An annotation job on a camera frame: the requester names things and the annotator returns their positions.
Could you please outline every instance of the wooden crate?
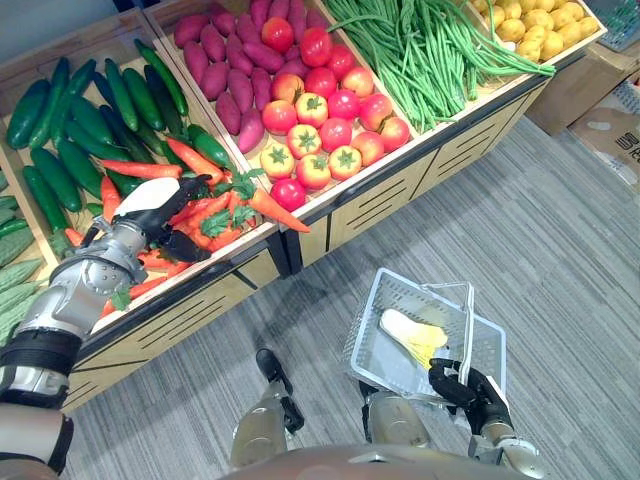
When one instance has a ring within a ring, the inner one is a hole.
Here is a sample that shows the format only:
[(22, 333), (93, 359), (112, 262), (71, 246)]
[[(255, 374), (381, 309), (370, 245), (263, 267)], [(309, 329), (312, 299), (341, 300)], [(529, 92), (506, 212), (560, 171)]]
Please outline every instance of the wooden crate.
[[(146, 62), (140, 57), (133, 43), (136, 38), (141, 39), (148, 45), (158, 44), (154, 31), (139, 9), (133, 9), (97, 22), (37, 50), (28, 52), (8, 63), (0, 65), (0, 166), (7, 175), (13, 193), (36, 239), (37, 251), (32, 249), (30, 253), (25, 252), (23, 256), (28, 256), (29, 254), (35, 255), (39, 252), (47, 263), (47, 274), (58, 265), (58, 259), (47, 242), (47, 238), (51, 234), (48, 223), (26, 188), (21, 174), (22, 167), (32, 163), (29, 157), (29, 149), (15, 151), (6, 143), (6, 130), (11, 114), (15, 104), (26, 88), (38, 78), (45, 76), (49, 78), (61, 56), (66, 56), (69, 59), (72, 69), (78, 68), (88, 59), (94, 58), (98, 62), (97, 70), (103, 71), (104, 60), (106, 58), (112, 58), (120, 65), (121, 69), (132, 67), (138, 71), (142, 71), (142, 67)], [(189, 104), (189, 120), (192, 123), (197, 123), (204, 127), (224, 145), (224, 139), (218, 132), (216, 126), (211, 122), (201, 102), (194, 97), (173, 62), (169, 60), (166, 51), (164, 49), (158, 49), (158, 54), (169, 68), (172, 69), (178, 82), (181, 84)], [(93, 83), (89, 86), (84, 96), (96, 105), (106, 103)], [(158, 160), (158, 162), (165, 161), (163, 158), (156, 158), (156, 160)], [(238, 167), (243, 171), (243, 165), (238, 164)], [(91, 195), (84, 191), (82, 191), (82, 195), (85, 201), (95, 201)], [(80, 231), (84, 231), (90, 224), (91, 217), (87, 212), (72, 214), (70, 215), (70, 222)], [(159, 287), (134, 300), (125, 312), (114, 312), (104, 317), (98, 325), (96, 325), (94, 332), (114, 324), (123, 314), (144, 305), (152, 298), (162, 295), (178, 283), (188, 281), (189, 278), (211, 267), (211, 265), (216, 262), (231, 258), (239, 252), (255, 245), (276, 230), (277, 227), (274, 224), (259, 224), (257, 228), (245, 233), (237, 241), (212, 254), (209, 260), (193, 265), (181, 274), (169, 279)], [(151, 272), (150, 276), (153, 277), (157, 275), (159, 274)]]

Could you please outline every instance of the basket handle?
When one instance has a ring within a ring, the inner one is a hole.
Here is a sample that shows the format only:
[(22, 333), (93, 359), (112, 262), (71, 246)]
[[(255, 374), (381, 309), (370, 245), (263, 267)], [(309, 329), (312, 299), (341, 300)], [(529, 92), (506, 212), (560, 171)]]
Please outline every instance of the basket handle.
[(473, 305), (475, 302), (475, 289), (469, 282), (453, 282), (453, 283), (423, 283), (420, 288), (424, 290), (438, 290), (452, 287), (465, 287), (467, 295), (464, 302), (464, 312), (466, 316), (464, 329), (464, 355), (460, 362), (458, 381), (463, 385), (467, 384), (469, 377), (469, 369), (471, 368), (471, 346), (473, 340)]

